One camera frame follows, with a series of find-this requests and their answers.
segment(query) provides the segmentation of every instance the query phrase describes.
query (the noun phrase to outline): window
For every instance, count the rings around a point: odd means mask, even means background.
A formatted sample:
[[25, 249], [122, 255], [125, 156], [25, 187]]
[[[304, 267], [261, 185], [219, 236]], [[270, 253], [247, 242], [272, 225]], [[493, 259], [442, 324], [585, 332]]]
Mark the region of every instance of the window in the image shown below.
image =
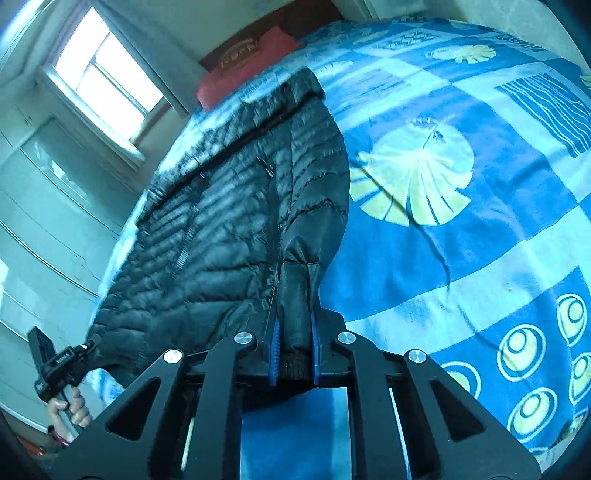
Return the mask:
[[93, 8], [74, 30], [55, 67], [64, 82], [126, 140], [139, 133], [163, 98]]

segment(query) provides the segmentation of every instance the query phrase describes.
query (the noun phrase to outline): finger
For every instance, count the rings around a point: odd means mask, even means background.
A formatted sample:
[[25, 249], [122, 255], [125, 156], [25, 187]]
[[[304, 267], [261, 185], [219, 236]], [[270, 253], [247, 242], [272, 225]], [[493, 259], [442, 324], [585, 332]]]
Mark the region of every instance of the finger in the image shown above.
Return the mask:
[[90, 422], [92, 421], [92, 417], [90, 415], [87, 415], [86, 417], [84, 417], [80, 423], [78, 425], [80, 425], [82, 428], [86, 428], [88, 425], [90, 425]]
[[77, 411], [79, 411], [82, 407], [84, 407], [85, 405], [85, 400], [84, 397], [77, 397], [74, 398], [74, 400], [71, 401], [70, 403], [70, 411], [72, 413], [76, 413]]
[[65, 410], [68, 408], [68, 402], [63, 400], [58, 400], [57, 398], [52, 398], [47, 403], [47, 412], [49, 416], [53, 419], [55, 417], [59, 418], [59, 411]]
[[84, 420], [84, 418], [87, 417], [88, 415], [89, 415], [88, 408], [82, 407], [80, 410], [78, 410], [76, 413], [74, 413], [74, 415], [72, 415], [72, 423], [75, 425], [80, 425], [80, 422], [82, 420]]

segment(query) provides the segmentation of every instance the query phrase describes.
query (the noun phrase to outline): white curtain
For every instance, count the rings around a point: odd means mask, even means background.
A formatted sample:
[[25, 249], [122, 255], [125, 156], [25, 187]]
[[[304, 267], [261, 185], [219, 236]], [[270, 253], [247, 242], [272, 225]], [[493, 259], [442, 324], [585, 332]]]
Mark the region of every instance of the white curtain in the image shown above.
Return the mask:
[[206, 72], [197, 59], [129, 2], [90, 3], [179, 115], [193, 113], [200, 106], [195, 94]]

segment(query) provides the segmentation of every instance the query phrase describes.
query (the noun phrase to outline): quilted jacket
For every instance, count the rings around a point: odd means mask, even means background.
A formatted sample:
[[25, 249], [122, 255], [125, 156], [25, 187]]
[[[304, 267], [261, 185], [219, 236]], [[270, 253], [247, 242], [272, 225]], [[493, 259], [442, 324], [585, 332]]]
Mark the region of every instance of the quilted jacket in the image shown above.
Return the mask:
[[309, 378], [311, 306], [349, 197], [343, 138], [323, 96], [301, 70], [161, 165], [89, 331], [123, 386], [169, 348], [203, 351], [244, 330], [275, 288], [279, 376]]

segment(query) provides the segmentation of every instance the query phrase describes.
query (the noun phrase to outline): bracelet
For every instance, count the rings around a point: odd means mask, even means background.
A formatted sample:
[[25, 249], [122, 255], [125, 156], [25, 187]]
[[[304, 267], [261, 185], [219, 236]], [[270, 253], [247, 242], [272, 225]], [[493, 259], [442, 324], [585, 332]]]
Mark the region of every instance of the bracelet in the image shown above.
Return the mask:
[[64, 437], [62, 437], [59, 433], [56, 432], [56, 428], [53, 425], [51, 425], [47, 429], [47, 433], [51, 436], [52, 439], [59, 443], [62, 446], [62, 448], [66, 448], [71, 445], [70, 442], [68, 442]]

